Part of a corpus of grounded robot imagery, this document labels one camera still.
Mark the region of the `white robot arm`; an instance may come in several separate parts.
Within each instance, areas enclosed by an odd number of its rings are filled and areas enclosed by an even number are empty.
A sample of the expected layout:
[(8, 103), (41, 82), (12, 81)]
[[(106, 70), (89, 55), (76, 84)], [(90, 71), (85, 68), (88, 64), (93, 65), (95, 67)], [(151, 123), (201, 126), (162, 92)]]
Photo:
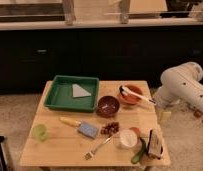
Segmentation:
[(162, 72), (161, 86), (154, 93), (156, 106), (165, 109), (182, 99), (203, 113), (203, 69), (196, 62), (187, 62)]

